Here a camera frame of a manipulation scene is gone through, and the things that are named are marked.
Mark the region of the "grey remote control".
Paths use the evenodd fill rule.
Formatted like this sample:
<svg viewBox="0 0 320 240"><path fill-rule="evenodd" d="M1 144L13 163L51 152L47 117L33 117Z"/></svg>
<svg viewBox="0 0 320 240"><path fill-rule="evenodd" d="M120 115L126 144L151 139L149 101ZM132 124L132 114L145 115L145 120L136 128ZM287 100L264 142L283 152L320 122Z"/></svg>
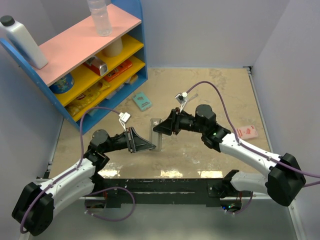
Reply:
<svg viewBox="0 0 320 240"><path fill-rule="evenodd" d="M151 151L160 152L162 150L162 134L153 130L158 124L162 122L161 118L151 118L149 128L149 141L155 145L155 148Z"/></svg>

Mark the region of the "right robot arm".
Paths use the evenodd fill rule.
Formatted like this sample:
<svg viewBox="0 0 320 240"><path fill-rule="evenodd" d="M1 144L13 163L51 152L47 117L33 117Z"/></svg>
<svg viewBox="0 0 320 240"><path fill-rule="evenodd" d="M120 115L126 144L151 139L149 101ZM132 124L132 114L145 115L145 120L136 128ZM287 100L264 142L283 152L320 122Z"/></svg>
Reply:
<svg viewBox="0 0 320 240"><path fill-rule="evenodd" d="M182 130L200 133L202 142L209 149L232 156L257 170L257 173L230 171L212 187L220 198L233 197L244 191L256 192L288 207L306 184L293 155L278 155L238 139L217 123L216 114L207 104L197 106L194 115L179 108L172 109L168 118L153 128L154 132L168 136Z"/></svg>

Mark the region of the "clear handled screwdriver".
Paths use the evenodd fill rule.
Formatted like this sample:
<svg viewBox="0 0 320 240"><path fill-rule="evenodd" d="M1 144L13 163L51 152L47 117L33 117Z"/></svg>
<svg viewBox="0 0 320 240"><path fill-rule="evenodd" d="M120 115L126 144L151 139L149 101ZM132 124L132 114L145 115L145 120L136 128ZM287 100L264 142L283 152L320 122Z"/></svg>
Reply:
<svg viewBox="0 0 320 240"><path fill-rule="evenodd" d="M198 97L198 94L197 94L197 93L194 94L194 95L192 95L192 96L188 96L187 100L188 100L188 101L192 101L192 100L195 99L196 97Z"/></svg>

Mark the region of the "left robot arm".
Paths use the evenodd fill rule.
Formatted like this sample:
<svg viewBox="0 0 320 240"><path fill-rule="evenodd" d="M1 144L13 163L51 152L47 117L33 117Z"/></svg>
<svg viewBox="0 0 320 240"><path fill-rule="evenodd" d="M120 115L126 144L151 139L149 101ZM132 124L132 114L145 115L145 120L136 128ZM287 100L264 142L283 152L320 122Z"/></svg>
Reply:
<svg viewBox="0 0 320 240"><path fill-rule="evenodd" d="M78 198L90 194L99 196L104 184L96 178L110 160L106 153L124 149L138 153L155 147L139 136L133 127L115 136L103 129L95 131L87 151L74 165L52 179L40 184L30 182L23 188L11 214L20 224L21 234L38 236L60 211Z"/></svg>

